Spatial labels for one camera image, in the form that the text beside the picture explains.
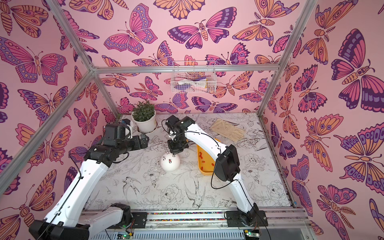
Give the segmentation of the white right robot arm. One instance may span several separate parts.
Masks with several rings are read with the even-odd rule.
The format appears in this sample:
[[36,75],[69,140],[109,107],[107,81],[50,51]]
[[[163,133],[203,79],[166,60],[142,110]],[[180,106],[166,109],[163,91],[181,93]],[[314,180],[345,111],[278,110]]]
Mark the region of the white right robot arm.
[[234,145],[225,145],[203,131],[190,117],[179,119],[172,115],[165,120],[165,131],[170,139],[167,141],[170,157],[163,157],[167,163],[175,159],[178,154],[189,148],[193,142],[201,147],[213,160],[214,170],[212,176],[218,177],[226,183],[221,187],[211,186],[218,190],[229,187],[237,203],[237,213],[245,226],[267,227],[268,220],[264,211],[248,194],[241,176],[240,159]]

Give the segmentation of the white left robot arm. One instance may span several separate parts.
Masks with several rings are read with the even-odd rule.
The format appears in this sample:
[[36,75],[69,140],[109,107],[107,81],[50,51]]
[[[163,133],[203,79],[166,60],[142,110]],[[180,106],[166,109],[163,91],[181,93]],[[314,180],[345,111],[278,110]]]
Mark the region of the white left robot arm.
[[81,216],[97,183],[111,165],[118,164],[118,157],[146,149],[150,140],[146,134],[134,136],[128,119],[106,125],[105,131],[105,136],[88,149],[77,175],[57,205],[43,220],[35,220],[29,227],[35,240],[89,240],[111,226],[133,225],[130,206],[119,203],[96,215]]

